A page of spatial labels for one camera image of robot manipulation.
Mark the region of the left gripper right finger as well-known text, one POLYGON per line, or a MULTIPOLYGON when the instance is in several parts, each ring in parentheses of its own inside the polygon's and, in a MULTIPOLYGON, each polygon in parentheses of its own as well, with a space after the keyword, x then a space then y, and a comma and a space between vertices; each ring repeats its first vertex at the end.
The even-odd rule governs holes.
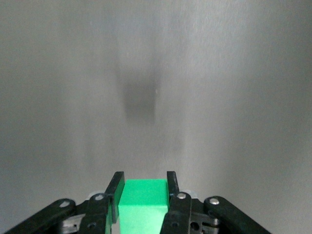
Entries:
POLYGON ((269 231, 221 196, 201 202, 179 189, 176 173, 167 172, 169 209, 161 234, 268 234, 269 231))

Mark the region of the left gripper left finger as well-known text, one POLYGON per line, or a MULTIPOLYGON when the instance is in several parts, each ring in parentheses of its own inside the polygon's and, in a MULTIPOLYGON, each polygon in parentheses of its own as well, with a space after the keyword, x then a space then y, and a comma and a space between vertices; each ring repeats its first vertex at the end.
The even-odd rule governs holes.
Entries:
POLYGON ((115 172, 104 192, 77 205, 63 198, 25 219, 7 234, 110 234, 118 219, 118 205, 125 185, 124 172, 115 172))

